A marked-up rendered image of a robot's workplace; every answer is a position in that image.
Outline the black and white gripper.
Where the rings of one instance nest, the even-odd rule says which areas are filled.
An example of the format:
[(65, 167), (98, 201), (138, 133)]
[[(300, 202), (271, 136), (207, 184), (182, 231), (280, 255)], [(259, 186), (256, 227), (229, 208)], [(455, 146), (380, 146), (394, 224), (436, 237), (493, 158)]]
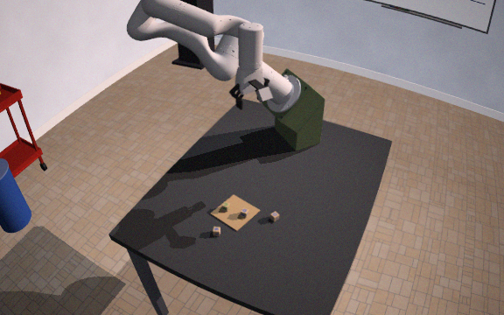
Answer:
[[(270, 80), (263, 76), (263, 66), (255, 70), (247, 70), (238, 67), (235, 76), (235, 86), (229, 93), (236, 99), (236, 107), (242, 110), (242, 97), (246, 94), (255, 92), (256, 88), (249, 84), (249, 81), (258, 80), (265, 87), (269, 85)], [(235, 92), (237, 93), (235, 94)], [(239, 94), (241, 94), (239, 96)]]

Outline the peach flat mat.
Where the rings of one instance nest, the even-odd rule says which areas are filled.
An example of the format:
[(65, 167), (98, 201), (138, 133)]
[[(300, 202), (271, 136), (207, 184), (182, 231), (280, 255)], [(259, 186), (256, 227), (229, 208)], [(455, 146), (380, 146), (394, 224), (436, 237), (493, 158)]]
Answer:
[[(218, 206), (215, 210), (211, 212), (211, 215), (224, 222), (234, 230), (238, 231), (241, 227), (243, 227), (248, 221), (250, 221), (256, 214), (260, 212), (260, 210), (248, 202), (238, 198), (233, 195), (225, 202), (230, 203), (230, 208), (228, 211), (224, 211), (221, 208), (221, 205)], [(242, 217), (240, 211), (242, 208), (248, 209), (247, 218)]]

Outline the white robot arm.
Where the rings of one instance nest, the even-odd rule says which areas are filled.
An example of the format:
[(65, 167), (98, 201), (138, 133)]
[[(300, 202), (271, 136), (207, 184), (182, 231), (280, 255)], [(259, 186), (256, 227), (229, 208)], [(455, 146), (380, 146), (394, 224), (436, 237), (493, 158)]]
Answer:
[[(157, 23), (157, 18), (165, 22)], [(301, 84), (295, 76), (282, 76), (263, 62), (261, 24), (214, 15), (180, 0), (140, 0), (127, 23), (127, 33), (138, 41), (167, 38), (187, 47), (219, 81), (234, 78), (238, 67), (253, 70), (262, 66), (269, 85), (265, 87), (258, 80), (248, 83), (256, 88), (259, 102), (267, 101), (274, 112), (290, 109), (300, 96)], [(207, 38), (216, 35), (223, 36), (212, 52)]]

